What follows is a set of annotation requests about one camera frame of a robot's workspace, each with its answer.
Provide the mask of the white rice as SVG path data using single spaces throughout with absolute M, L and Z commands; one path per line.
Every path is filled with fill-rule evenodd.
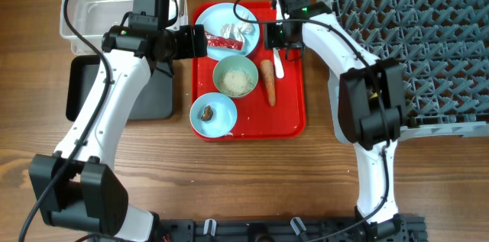
M 222 75 L 218 88 L 227 96 L 241 97 L 253 89 L 253 81 L 243 70 L 229 70 Z

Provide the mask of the white plastic spoon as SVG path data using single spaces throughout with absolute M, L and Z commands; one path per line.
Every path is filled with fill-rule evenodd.
M 278 79 L 282 79 L 284 77 L 284 69 L 283 69 L 283 64 L 281 62 L 279 50 L 277 48 L 273 49 L 273 55 L 274 55 L 275 75 Z

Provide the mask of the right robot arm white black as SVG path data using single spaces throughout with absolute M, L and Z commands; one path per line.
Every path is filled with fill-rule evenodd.
M 275 21 L 268 40 L 275 47 L 306 47 L 314 51 L 338 80 L 331 100 L 338 129 L 355 149 L 358 166 L 358 219 L 375 230 L 393 225 L 398 207 L 393 191 L 393 161 L 406 120 L 403 67 L 382 60 L 338 23 L 323 2 L 274 0 Z

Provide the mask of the green bowl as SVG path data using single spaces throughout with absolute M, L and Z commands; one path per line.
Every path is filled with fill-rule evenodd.
M 216 64 L 212 81 L 222 94 L 230 98 L 242 98 L 256 87 L 258 70 L 246 56 L 227 56 Z

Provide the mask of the red snack wrapper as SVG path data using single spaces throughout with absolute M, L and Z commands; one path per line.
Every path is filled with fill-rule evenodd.
M 217 47 L 230 50 L 241 50 L 244 43 L 239 40 L 224 38 L 205 31 L 208 47 Z

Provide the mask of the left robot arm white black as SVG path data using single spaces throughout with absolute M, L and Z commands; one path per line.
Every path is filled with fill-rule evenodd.
M 130 205 L 113 172 L 128 116 L 156 63 L 206 56 L 202 25 L 178 31 L 114 26 L 99 74 L 72 129 L 50 156 L 36 155 L 29 176 L 44 223 L 123 241 L 149 241 L 158 216 Z

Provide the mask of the white tissue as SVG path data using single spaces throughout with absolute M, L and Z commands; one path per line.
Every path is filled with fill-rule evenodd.
M 254 25 L 245 21 L 225 22 L 220 28 L 220 35 L 225 39 L 245 42 L 245 36 L 254 32 Z

